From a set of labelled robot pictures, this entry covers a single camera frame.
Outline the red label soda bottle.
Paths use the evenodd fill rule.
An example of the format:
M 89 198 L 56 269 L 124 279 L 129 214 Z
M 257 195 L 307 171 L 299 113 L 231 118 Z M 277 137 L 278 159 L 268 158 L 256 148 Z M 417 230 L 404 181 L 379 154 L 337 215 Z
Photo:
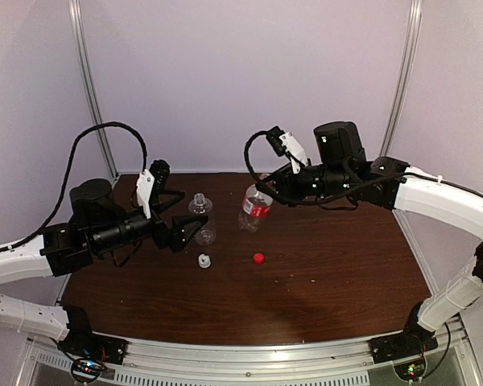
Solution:
M 256 232 L 270 212 L 273 199 L 260 192 L 254 184 L 246 189 L 238 215 L 238 227 L 248 232 Z

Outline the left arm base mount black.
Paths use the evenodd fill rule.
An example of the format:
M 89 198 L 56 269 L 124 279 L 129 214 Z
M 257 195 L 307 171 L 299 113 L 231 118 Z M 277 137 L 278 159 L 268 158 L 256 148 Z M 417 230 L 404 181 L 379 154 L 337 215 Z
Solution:
M 70 331 L 57 342 L 64 352 L 101 363 L 122 365 L 128 342 L 125 339 L 87 332 Z

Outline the red soda bottle cap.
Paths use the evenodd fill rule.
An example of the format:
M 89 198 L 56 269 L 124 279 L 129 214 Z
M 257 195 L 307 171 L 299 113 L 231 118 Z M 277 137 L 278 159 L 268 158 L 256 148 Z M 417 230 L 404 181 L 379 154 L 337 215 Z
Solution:
M 253 255 L 253 262 L 256 264 L 256 265 L 262 265 L 266 260 L 266 257 L 263 253 L 255 253 Z

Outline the white bottle cap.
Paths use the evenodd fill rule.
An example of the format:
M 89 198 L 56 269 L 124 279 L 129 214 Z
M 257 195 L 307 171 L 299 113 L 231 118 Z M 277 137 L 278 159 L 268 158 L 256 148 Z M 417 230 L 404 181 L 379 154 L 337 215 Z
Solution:
M 204 253 L 198 256 L 197 261 L 198 261 L 198 265 L 202 269 L 208 269 L 212 264 L 211 257 L 208 254 L 204 254 Z

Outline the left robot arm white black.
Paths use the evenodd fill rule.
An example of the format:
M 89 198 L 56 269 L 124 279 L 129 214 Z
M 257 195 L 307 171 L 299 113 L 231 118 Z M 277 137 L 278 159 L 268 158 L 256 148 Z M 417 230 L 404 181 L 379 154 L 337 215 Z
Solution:
M 42 230 L 29 241 L 0 246 L 0 285 L 33 277 L 60 277 L 113 255 L 132 244 L 152 239 L 160 249 L 182 251 L 207 223 L 207 216 L 177 216 L 167 225 L 161 214 L 184 194 L 166 203 L 147 200 L 127 211 L 114 201 L 111 183 L 91 179 L 70 191 L 73 214 L 67 223 Z M 99 351 L 88 315 L 75 306 L 42 306 L 0 294 L 0 325 L 54 339 L 83 357 Z

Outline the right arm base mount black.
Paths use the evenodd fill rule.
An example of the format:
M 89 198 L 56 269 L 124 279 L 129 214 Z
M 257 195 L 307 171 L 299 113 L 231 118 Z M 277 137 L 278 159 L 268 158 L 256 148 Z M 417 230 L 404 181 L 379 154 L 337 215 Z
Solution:
M 375 364 L 397 361 L 413 356 L 420 356 L 426 351 L 435 350 L 438 342 L 435 337 L 421 341 L 418 337 L 399 332 L 372 338 L 369 348 Z

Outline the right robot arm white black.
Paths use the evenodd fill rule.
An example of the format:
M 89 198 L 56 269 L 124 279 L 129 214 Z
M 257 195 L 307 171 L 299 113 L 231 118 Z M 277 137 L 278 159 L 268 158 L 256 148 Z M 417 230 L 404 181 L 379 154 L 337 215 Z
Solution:
M 480 243 L 469 263 L 445 289 L 414 306 L 397 337 L 404 355 L 413 355 L 445 322 L 483 296 L 483 193 L 430 175 L 408 162 L 381 156 L 367 160 L 357 127 L 334 121 L 313 131 L 320 164 L 313 165 L 292 133 L 275 126 L 259 131 L 279 157 L 288 160 L 270 175 L 254 177 L 256 188 L 289 207 L 324 206 L 339 199 L 411 212 L 459 228 Z

